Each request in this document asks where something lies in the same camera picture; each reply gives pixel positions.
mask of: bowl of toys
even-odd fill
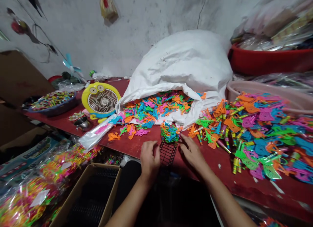
[[[231,81],[227,84],[228,100],[235,101],[241,92],[251,94],[269,93],[272,96],[280,96],[287,103],[285,111],[294,114],[313,114],[313,97],[290,89],[267,85],[253,81]]]
[[[76,92],[52,92],[33,103],[28,112],[53,117],[63,114],[77,105]]]

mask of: hand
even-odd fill
[[[199,147],[197,144],[193,141],[192,138],[187,137],[183,134],[180,134],[182,139],[185,141],[187,144],[180,144],[181,152],[187,159],[187,161],[190,163],[192,167],[194,167],[197,172],[200,174],[203,172],[208,167],[208,164],[206,163]]]
[[[159,146],[153,156],[153,147],[156,143],[157,141],[146,141],[141,147],[141,178],[150,186],[153,185],[161,165]]]

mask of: wall crack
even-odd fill
[[[202,10],[203,10],[204,5],[205,5],[205,1],[204,1],[204,3],[203,3],[202,8],[201,8],[201,11],[200,11],[200,13],[199,13],[198,24],[197,24],[197,30],[198,30],[198,27],[199,27],[200,16],[201,16],[201,13],[202,13]]]

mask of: yellow plastic bag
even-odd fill
[[[118,13],[113,0],[100,0],[101,15],[111,23],[116,21]]]

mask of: fan eye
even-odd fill
[[[91,94],[96,94],[97,93],[97,89],[92,87],[92,88],[90,88],[90,92],[91,92]]]
[[[104,90],[104,87],[102,85],[98,85],[97,89],[102,92]]]

